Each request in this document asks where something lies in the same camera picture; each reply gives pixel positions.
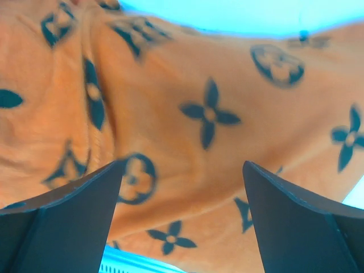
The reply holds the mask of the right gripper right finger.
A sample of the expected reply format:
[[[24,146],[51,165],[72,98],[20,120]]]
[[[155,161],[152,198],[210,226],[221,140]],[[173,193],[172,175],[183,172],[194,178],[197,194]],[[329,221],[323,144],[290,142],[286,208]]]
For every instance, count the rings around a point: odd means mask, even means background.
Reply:
[[[265,272],[363,272],[363,210],[242,168]]]

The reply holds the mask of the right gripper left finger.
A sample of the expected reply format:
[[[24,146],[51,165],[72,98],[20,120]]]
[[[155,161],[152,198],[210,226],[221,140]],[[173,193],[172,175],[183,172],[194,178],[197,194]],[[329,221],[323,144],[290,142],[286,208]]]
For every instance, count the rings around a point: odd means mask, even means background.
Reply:
[[[123,161],[1,209],[1,272],[98,272]]]

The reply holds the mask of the orange patterned pillowcase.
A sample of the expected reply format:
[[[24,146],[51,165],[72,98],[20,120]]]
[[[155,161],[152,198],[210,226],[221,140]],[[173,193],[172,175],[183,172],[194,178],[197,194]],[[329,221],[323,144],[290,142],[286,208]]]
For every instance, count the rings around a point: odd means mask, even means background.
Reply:
[[[108,243],[262,272],[244,162],[342,201],[363,176],[363,23],[208,35],[116,1],[1,2],[1,205],[124,159]]]

